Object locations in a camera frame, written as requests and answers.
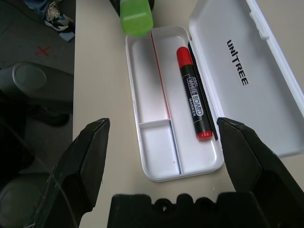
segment table surface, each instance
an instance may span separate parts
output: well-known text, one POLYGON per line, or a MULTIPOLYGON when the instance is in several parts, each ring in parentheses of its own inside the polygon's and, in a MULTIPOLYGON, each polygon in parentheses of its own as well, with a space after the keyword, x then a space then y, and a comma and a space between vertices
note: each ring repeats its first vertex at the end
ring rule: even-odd
MULTIPOLYGON (((154 26, 181 25, 188 28, 197 0, 156 0, 154 26)), ((304 88, 304 1, 258 0, 290 67, 304 88)), ((76 1, 76 48, 74 127, 76 138, 90 122, 109 117, 111 128, 103 184, 94 210, 83 216, 80 227, 105 228, 112 196, 118 193, 150 195, 152 201, 181 193, 194 200, 234 191, 223 166, 218 171, 164 183, 150 181, 143 173, 128 67, 125 34, 109 0, 76 1)), ((284 158, 283 163, 304 189, 304 154, 284 158)))

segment unitree logo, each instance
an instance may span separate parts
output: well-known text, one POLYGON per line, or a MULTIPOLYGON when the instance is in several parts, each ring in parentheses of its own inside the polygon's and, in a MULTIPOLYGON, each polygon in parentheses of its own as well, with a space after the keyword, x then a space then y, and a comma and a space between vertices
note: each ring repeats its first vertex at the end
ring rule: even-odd
POLYGON ((228 48, 229 48, 230 53, 231 53, 232 63, 237 68, 237 72, 238 72, 238 75, 239 75, 239 77, 241 79, 242 85, 246 86, 246 85, 249 84, 249 82, 248 82, 248 79, 247 79, 247 77, 245 75, 244 69, 243 69, 243 67, 241 65, 241 62, 240 62, 240 60, 238 58, 238 52, 234 49, 234 46, 233 46, 233 43, 232 43, 231 40, 229 40, 227 42, 227 45, 228 45, 228 48))

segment compartment divider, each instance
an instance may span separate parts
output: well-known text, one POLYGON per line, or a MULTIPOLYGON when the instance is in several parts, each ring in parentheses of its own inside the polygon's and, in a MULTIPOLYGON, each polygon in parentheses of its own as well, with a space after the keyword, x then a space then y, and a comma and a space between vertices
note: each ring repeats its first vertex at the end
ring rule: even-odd
POLYGON ((158 68, 158 73, 159 73, 159 77, 160 77, 160 80, 161 80, 162 93, 163 93, 163 97, 164 97, 164 101, 165 101, 167 116, 169 118, 169 125, 170 125, 170 131, 171 131, 171 136, 172 136, 172 143, 173 143, 174 150, 175 150, 175 157, 176 157, 176 161, 177 161, 177 164, 178 164, 179 173, 182 174, 180 156, 179 156, 178 147, 177 147, 177 143, 176 143, 176 138, 175 138, 175 134, 174 134, 174 128, 173 128, 172 121, 171 121, 171 114, 170 114, 170 110, 169 110, 169 105, 168 105, 168 100, 167 100, 167 96, 166 96, 166 92, 165 92, 165 87, 163 85, 161 67, 160 67, 158 56, 157 56, 156 46, 155 46, 155 43, 154 43, 152 32, 151 32, 151 40, 152 40, 152 44, 153 44, 153 49, 154 49, 156 64, 157 64, 157 68, 158 68))
POLYGON ((148 128, 148 127, 157 127, 157 126, 167 125, 169 123, 169 121, 170 121, 170 119, 145 122, 145 123, 140 123, 139 127, 141 129, 148 128))

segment marker label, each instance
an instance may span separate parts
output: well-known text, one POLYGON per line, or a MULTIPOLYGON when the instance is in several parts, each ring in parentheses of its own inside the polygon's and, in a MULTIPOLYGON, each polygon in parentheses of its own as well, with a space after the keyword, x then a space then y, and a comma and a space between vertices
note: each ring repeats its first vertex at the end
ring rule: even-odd
POLYGON ((188 87, 189 90, 191 92, 191 97, 192 97, 192 101, 189 101, 191 105, 191 109, 194 108, 195 110, 195 114, 198 116, 203 116, 204 115, 204 111, 203 111, 203 107, 201 105, 201 100, 200 100, 200 96, 197 90, 198 87, 198 82, 196 80, 196 78, 191 77, 189 74, 185 75, 187 76, 187 83, 188 83, 188 87))

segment red stripe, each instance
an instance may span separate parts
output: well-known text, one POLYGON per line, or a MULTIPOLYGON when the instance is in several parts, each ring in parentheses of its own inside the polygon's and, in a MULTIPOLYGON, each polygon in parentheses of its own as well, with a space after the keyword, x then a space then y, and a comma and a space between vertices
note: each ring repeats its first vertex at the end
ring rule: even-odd
POLYGON ((167 96, 166 96, 165 88, 164 88, 163 82, 162 82, 161 68, 160 68, 160 64, 159 64, 159 61, 158 61, 157 52, 156 52, 156 48, 155 48, 155 43, 154 43, 154 39, 153 39, 153 36, 152 36, 152 32, 151 32, 151 39, 152 39, 152 43, 153 43, 153 49, 154 49, 154 53, 155 53, 156 64, 157 64, 157 68, 158 68, 158 74, 160 75, 160 79, 161 79, 161 86, 162 86, 161 88, 162 88, 162 93, 163 93, 163 97, 164 97, 165 104, 166 104, 167 115, 168 115, 168 118, 171 119, 171 115, 170 115, 170 111, 169 111, 169 106, 168 106, 168 101, 167 101, 167 96))

